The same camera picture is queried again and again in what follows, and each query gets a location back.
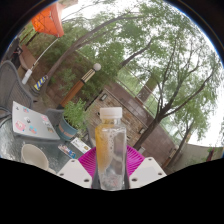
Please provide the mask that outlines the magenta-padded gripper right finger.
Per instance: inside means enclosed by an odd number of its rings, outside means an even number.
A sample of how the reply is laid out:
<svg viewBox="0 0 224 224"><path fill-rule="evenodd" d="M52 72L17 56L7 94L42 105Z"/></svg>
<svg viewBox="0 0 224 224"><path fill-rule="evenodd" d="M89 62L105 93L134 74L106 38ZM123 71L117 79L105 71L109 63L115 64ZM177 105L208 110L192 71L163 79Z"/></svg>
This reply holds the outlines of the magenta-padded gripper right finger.
<svg viewBox="0 0 224 224"><path fill-rule="evenodd" d="M134 148L127 147L126 189L140 188L165 176L166 173L153 157L144 157Z"/></svg>

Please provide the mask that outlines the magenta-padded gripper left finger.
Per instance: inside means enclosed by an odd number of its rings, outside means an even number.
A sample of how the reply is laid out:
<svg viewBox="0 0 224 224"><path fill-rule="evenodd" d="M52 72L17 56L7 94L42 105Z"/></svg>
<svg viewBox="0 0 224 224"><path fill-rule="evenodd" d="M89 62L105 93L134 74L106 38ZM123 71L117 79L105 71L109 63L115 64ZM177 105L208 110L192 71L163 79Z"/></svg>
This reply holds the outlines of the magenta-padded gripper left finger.
<svg viewBox="0 0 224 224"><path fill-rule="evenodd" d="M96 148L90 149L79 159L70 159L57 175L84 188L99 188Z"/></svg>

